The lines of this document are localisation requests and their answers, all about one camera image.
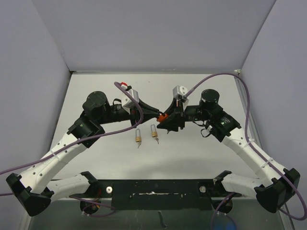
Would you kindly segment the orange black Opel padlock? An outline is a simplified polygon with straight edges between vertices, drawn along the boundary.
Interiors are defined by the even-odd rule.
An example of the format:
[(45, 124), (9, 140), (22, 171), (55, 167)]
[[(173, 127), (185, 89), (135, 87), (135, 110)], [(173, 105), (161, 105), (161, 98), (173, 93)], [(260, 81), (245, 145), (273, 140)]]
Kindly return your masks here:
[(168, 114), (160, 114), (157, 118), (156, 121), (159, 123), (164, 122), (168, 118)]

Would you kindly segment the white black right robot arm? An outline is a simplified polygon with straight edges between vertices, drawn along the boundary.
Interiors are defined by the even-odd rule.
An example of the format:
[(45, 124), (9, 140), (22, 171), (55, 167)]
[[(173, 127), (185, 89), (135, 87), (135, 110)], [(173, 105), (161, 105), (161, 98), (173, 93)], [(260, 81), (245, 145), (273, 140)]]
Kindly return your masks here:
[(299, 172), (286, 169), (264, 152), (253, 140), (245, 138), (242, 126), (218, 104), (219, 93), (213, 89), (204, 90), (198, 105), (188, 105), (188, 90), (183, 86), (173, 89), (173, 101), (158, 118), (159, 129), (177, 132), (186, 122), (201, 125), (209, 135), (234, 151), (257, 178), (248, 178), (224, 171), (215, 177), (214, 191), (219, 196), (234, 192), (249, 196), (267, 211), (275, 213), (295, 194), (300, 180)]

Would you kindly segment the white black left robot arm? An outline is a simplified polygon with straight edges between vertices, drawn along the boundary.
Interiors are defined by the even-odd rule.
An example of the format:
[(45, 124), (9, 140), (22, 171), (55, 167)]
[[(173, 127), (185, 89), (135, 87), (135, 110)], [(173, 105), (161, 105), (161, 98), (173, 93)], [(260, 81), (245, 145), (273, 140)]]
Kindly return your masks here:
[(103, 124), (129, 120), (138, 124), (156, 118), (161, 112), (139, 99), (135, 90), (125, 90), (118, 104), (109, 104), (104, 92), (90, 93), (83, 103), (80, 117), (61, 140), (42, 159), (27, 164), (20, 174), (11, 173), (6, 182), (27, 214), (34, 217), (42, 213), (53, 201), (75, 194), (92, 197), (97, 193), (98, 180), (90, 172), (81, 172), (67, 179), (54, 180), (77, 155), (90, 148), (99, 138), (106, 136)]

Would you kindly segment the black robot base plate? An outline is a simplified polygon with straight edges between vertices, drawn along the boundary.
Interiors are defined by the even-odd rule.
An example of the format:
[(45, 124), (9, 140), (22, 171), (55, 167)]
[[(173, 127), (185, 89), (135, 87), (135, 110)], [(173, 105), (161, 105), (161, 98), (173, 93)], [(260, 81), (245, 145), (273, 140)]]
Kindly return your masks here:
[(213, 210), (213, 200), (229, 195), (213, 179), (90, 179), (84, 193), (73, 194), (81, 202), (109, 201), (114, 211), (125, 210)]

